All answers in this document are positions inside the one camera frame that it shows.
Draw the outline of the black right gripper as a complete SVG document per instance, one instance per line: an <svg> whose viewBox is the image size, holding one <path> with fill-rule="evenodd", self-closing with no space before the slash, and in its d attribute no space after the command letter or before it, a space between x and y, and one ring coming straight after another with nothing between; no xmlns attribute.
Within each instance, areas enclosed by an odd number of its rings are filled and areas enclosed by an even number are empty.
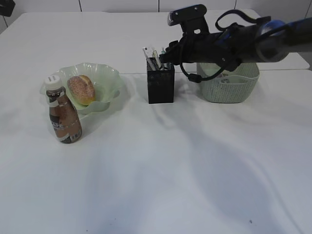
<svg viewBox="0 0 312 234"><path fill-rule="evenodd" d="M233 71L239 66L239 58L232 60L236 48L229 45L229 35L226 33L184 34L180 41L172 41L166 48L165 63L173 65L182 63L214 63L225 66L227 71Z"/></svg>

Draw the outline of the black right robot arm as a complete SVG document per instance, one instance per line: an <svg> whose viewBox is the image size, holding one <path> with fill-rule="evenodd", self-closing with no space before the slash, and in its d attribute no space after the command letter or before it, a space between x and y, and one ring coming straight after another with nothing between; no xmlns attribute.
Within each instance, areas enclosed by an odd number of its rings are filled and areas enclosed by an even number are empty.
<svg viewBox="0 0 312 234"><path fill-rule="evenodd" d="M271 63L289 53L312 50L312 20L290 23L272 20L263 25L234 27L219 33L184 34L160 55L163 63L214 63L234 71L243 63Z"/></svg>

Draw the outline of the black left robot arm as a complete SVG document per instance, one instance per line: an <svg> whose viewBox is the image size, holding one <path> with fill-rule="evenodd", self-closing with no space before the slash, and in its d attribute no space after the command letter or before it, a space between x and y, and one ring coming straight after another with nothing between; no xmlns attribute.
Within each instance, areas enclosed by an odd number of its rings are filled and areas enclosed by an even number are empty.
<svg viewBox="0 0 312 234"><path fill-rule="evenodd" d="M4 17L10 17L15 8L15 2L13 0L0 0L0 15Z"/></svg>

